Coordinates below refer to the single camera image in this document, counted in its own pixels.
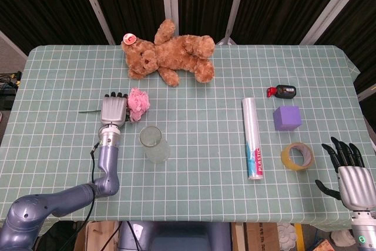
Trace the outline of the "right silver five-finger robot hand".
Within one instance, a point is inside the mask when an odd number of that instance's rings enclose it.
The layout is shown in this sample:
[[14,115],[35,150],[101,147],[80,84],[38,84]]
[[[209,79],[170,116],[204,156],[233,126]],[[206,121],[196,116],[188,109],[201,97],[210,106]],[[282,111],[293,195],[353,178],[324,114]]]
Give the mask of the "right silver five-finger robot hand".
[[319,190],[352,211],[370,211],[375,208],[375,182],[371,171],[365,167],[360,150],[353,144],[346,144],[331,137],[332,148],[323,143],[321,146],[329,154],[337,175],[338,190],[326,187],[316,179]]

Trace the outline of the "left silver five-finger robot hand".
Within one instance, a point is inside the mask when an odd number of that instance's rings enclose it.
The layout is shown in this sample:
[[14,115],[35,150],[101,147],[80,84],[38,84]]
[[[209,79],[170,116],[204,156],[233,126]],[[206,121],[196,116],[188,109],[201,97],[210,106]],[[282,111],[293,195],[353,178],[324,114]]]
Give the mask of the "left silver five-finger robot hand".
[[121,128],[130,119],[128,106],[128,94],[115,93],[106,94],[102,101],[100,119],[102,125],[115,125]]

